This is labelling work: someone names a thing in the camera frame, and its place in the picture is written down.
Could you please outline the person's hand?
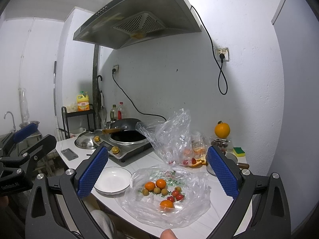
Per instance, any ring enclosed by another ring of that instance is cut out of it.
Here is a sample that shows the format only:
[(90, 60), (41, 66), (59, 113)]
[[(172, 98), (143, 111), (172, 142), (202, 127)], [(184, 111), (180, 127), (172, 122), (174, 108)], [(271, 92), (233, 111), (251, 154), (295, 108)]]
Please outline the person's hand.
[(161, 233), (160, 239), (177, 239), (177, 237), (171, 229), (166, 229)]

